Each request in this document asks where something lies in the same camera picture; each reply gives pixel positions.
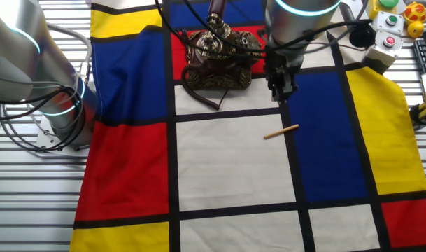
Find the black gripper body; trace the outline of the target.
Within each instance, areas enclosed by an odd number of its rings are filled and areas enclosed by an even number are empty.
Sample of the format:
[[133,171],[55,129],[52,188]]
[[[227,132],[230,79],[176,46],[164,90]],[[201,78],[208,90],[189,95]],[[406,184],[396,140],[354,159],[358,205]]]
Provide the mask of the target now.
[[287,52],[268,52],[265,57],[264,70],[269,72],[278,72],[285,74],[285,84],[292,85],[294,76],[299,72],[304,61],[302,53]]

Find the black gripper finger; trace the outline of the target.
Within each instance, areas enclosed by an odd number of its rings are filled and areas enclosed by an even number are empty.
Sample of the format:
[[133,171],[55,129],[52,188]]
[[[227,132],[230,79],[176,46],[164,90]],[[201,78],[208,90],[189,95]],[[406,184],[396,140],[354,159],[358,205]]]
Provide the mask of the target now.
[[276,71],[267,74],[268,89],[272,92],[283,92],[285,87],[285,74]]
[[296,91],[298,91],[298,87],[296,85],[288,87],[277,87],[275,91],[272,92],[272,99],[279,104],[286,104],[288,99]]

